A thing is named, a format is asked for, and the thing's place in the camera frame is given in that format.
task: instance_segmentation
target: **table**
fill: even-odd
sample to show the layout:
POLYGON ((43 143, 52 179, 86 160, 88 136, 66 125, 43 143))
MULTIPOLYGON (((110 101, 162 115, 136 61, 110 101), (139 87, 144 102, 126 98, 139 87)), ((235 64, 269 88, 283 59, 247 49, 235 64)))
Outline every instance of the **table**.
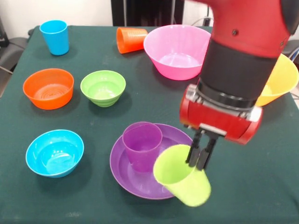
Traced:
POLYGON ((119 54, 115 32, 115 27, 70 26, 69 53, 52 56, 35 29, 0 100, 0 223, 298 223, 299 113, 289 94, 265 107, 262 125, 246 146, 219 140, 207 169, 212 194, 204 205, 141 199, 117 184, 109 155, 129 124, 164 123, 193 136, 179 123, 178 109, 196 79, 162 77, 143 51, 119 54), (40 110, 25 97, 22 84, 35 71, 53 67, 74 76, 73 98, 61 109, 40 110), (96 70, 117 71, 127 81, 112 107, 97 107, 80 92, 83 77, 96 70), (65 178, 34 174, 25 162, 28 145, 61 128, 82 137, 82 161, 65 178))

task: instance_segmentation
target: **lime green bowl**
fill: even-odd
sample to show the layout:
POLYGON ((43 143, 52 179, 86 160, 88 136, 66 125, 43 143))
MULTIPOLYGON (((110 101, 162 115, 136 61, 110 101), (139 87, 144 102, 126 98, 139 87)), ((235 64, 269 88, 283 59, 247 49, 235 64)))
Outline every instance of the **lime green bowl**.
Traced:
POLYGON ((115 104, 125 90, 126 80, 115 71, 95 71, 81 81, 82 93, 94 104, 109 107, 115 104))

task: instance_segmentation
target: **green cup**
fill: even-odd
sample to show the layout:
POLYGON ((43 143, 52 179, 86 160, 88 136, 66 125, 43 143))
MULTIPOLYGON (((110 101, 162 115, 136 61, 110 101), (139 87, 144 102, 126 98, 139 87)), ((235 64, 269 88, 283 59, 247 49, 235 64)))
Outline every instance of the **green cup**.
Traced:
POLYGON ((175 145, 166 149, 154 165, 154 177, 184 204, 196 207, 207 201, 211 185, 204 170, 185 162, 190 146, 175 145))
POLYGON ((81 81, 82 93, 94 104, 109 107, 115 104, 126 87, 124 77, 115 71, 95 71, 81 81))

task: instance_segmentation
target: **large pink bowl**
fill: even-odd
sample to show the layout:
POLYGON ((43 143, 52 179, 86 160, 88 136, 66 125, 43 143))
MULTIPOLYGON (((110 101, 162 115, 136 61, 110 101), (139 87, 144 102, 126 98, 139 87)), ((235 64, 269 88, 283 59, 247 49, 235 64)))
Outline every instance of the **large pink bowl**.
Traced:
POLYGON ((174 80, 187 80, 200 73, 210 33, 188 25, 169 25, 151 31, 144 50, 157 70, 174 80))

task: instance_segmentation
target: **purple plate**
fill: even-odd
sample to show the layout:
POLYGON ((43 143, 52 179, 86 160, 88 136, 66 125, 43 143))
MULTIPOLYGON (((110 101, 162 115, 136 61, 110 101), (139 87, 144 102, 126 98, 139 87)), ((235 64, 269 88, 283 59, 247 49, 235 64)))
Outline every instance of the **purple plate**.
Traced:
MULTIPOLYGON (((170 125, 156 125, 161 129, 163 134, 160 153, 173 145, 191 145, 191 138, 181 130, 170 125)), ((138 197, 151 200, 173 197, 164 186, 155 180, 152 172, 139 173, 132 169, 121 138, 122 136, 118 138, 110 154, 110 168, 116 181, 125 190, 138 197)))

